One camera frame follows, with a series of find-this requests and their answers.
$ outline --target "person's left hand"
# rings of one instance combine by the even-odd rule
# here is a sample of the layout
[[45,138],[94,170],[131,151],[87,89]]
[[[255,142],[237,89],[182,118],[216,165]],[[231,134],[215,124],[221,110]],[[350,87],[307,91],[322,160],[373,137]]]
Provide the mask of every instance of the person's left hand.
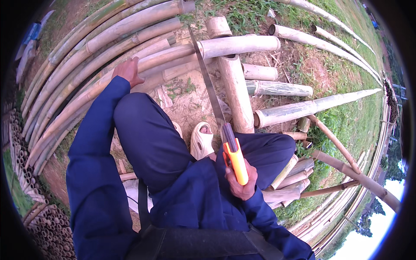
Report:
[[120,63],[114,68],[111,79],[113,79],[115,76],[120,76],[130,83],[130,88],[136,86],[137,84],[143,83],[144,79],[139,77],[139,74],[137,74],[138,62],[139,57],[134,57],[133,59],[129,58],[126,61]]
[[225,168],[225,178],[230,183],[231,193],[237,197],[246,201],[254,195],[254,187],[257,181],[257,169],[251,166],[246,159],[244,159],[245,167],[248,173],[248,182],[246,185],[240,185],[235,176],[234,170],[231,167]]

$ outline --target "blue pants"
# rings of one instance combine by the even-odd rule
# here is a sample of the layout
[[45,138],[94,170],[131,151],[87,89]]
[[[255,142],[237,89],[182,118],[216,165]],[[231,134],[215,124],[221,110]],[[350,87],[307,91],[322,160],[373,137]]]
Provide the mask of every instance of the blue pants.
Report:
[[[121,145],[138,178],[150,193],[169,187],[195,158],[160,106],[147,94],[124,96],[114,111]],[[295,141],[283,134],[240,134],[244,158],[257,169],[257,186],[267,188],[289,162]],[[225,164],[220,148],[216,169],[224,182]]]

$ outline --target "orange saw handle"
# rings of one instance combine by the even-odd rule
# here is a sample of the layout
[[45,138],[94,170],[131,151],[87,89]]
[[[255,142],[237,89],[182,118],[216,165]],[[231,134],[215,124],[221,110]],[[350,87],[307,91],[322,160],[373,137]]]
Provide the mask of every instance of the orange saw handle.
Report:
[[228,158],[231,162],[231,165],[233,166],[235,176],[237,178],[237,181],[240,185],[246,185],[248,182],[248,173],[247,168],[245,167],[245,161],[243,154],[241,153],[241,147],[240,143],[238,142],[238,138],[235,138],[235,147],[237,148],[237,151],[232,152],[230,150],[230,145],[228,142],[223,144],[224,152],[223,157],[225,161],[225,165],[228,167]]

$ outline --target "person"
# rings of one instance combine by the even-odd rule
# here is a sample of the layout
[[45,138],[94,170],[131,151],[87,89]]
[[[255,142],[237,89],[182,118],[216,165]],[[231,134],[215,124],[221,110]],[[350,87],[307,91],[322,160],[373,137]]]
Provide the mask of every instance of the person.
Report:
[[[140,237],[132,230],[126,192],[110,146],[114,128],[137,177],[147,185],[154,207],[152,225],[249,231],[249,224],[288,260],[315,259],[311,247],[277,224],[264,202],[266,189],[295,151],[282,134],[239,134],[249,181],[241,186],[233,170],[216,158],[208,123],[193,132],[191,151],[160,106],[145,93],[130,93],[144,82],[138,58],[119,64],[95,99],[68,152],[67,189],[73,243],[78,259],[124,259]],[[222,259],[262,259],[239,255]]]

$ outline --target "blue jacket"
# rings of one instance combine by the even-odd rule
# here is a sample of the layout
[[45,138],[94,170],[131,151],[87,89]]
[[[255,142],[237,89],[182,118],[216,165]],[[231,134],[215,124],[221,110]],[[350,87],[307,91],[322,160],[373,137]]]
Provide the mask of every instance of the blue jacket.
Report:
[[[132,230],[126,192],[110,155],[113,112],[129,92],[129,82],[115,77],[93,102],[68,153],[67,189],[78,259],[123,259],[130,245],[138,241]],[[307,243],[276,223],[276,215],[259,189],[252,198],[241,201],[229,189],[221,188],[227,186],[217,172],[208,158],[190,162],[171,187],[152,194],[152,224],[160,228],[248,231],[250,222],[288,260],[315,259]],[[243,255],[227,259],[262,258]]]

